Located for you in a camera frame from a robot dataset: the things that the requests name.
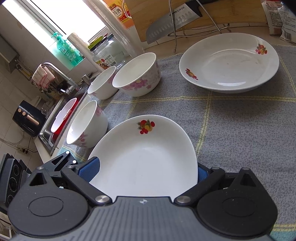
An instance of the countertop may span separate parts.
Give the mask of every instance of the countertop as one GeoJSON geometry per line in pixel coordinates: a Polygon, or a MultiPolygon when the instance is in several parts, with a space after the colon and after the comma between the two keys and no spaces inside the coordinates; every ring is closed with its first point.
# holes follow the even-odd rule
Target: countertop
{"type": "MultiPolygon", "coordinates": [[[[268,26],[264,26],[264,24],[263,24],[263,26],[245,26],[245,27],[236,27],[236,26],[239,26],[239,24],[230,25],[232,32],[252,34],[252,35],[255,35],[255,36],[258,36],[258,37],[264,39],[265,41],[269,42],[272,45],[294,46],[291,43],[288,43],[288,42],[285,42],[285,41],[279,39],[278,35],[277,36],[269,35],[269,28],[268,28],[268,26]]],[[[206,35],[206,36],[200,36],[200,37],[187,37],[187,38],[182,37],[182,38],[179,38],[176,53],[173,53],[173,49],[174,49],[174,45],[175,45],[175,42],[174,42],[173,38],[169,42],[165,42],[165,43],[150,47],[150,48],[146,49],[145,52],[153,52],[153,53],[155,53],[157,55],[158,59],[167,58],[167,57],[170,57],[170,56],[172,56],[174,54],[185,52],[190,46],[192,46],[196,42],[198,42],[198,41],[200,41],[200,40],[202,40],[204,38],[207,38],[209,36],[216,35],[216,34],[218,34],[218,32],[215,32],[215,33],[212,33],[212,34],[209,34],[209,35],[206,35]]],[[[53,152],[52,156],[50,156],[48,154],[48,152],[46,151],[46,149],[42,145],[39,138],[35,138],[34,142],[35,142],[35,145],[37,147],[37,150],[39,152],[39,155],[40,155],[43,163],[45,163],[45,162],[47,162],[47,161],[49,161],[52,158],[57,156],[57,154],[59,152],[59,149],[61,148],[61,146],[63,145],[63,143],[66,140],[68,129],[70,128],[71,123],[73,122],[75,116],[81,110],[81,108],[83,106],[85,106],[90,101],[90,99],[91,99],[91,96],[86,95],[86,97],[82,101],[81,105],[79,106],[77,111],[74,113],[74,115],[72,117],[72,120],[69,122],[68,127],[66,128],[65,132],[63,133],[63,135],[62,135],[62,137],[61,137],[61,139],[60,139],[60,141],[59,141],[59,143],[57,145],[57,148],[53,152]]]]}

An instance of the blue gripper pad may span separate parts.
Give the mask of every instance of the blue gripper pad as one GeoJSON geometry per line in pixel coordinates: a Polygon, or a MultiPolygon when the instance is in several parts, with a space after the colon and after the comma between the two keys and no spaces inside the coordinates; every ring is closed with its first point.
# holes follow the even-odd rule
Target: blue gripper pad
{"type": "Polygon", "coordinates": [[[79,169],[78,176],[88,183],[98,174],[100,170],[100,161],[97,157],[92,158],[79,169]]]}
{"type": "Polygon", "coordinates": [[[208,173],[206,170],[202,169],[200,166],[198,167],[198,183],[202,180],[204,180],[205,178],[207,178],[208,173]]]}

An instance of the faucet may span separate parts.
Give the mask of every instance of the faucet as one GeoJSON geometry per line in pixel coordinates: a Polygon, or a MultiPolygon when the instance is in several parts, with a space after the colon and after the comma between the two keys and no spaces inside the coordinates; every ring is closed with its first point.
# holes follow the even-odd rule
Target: faucet
{"type": "Polygon", "coordinates": [[[72,80],[71,78],[69,78],[68,76],[66,76],[62,71],[60,71],[52,63],[46,62],[46,63],[43,63],[41,66],[42,67],[48,66],[48,67],[52,68],[57,74],[59,74],[61,77],[63,77],[67,81],[67,83],[69,85],[69,87],[65,91],[65,93],[67,95],[71,95],[72,93],[77,92],[77,91],[80,90],[80,87],[78,86],[78,84],[75,83],[74,80],[72,80]]]}

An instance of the metal screw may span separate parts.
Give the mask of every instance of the metal screw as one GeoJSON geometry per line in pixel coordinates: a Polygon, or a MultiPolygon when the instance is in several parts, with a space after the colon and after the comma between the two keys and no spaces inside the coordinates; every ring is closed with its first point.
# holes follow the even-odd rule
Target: metal screw
{"type": "Polygon", "coordinates": [[[110,200],[110,198],[106,195],[100,195],[95,198],[95,201],[98,203],[106,203],[110,200]]]}
{"type": "Polygon", "coordinates": [[[188,203],[188,202],[190,202],[190,197],[188,197],[188,196],[179,196],[179,197],[177,197],[177,202],[178,203],[188,203]]]}

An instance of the barcode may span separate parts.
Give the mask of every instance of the barcode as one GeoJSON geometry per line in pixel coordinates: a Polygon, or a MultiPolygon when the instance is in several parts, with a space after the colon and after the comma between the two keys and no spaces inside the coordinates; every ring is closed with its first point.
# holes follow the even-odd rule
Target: barcode
{"type": "Polygon", "coordinates": [[[291,35],[290,33],[286,32],[285,30],[283,30],[283,31],[284,31],[284,36],[285,36],[285,38],[286,38],[287,40],[291,41],[291,40],[292,40],[292,35],[291,35]]]}

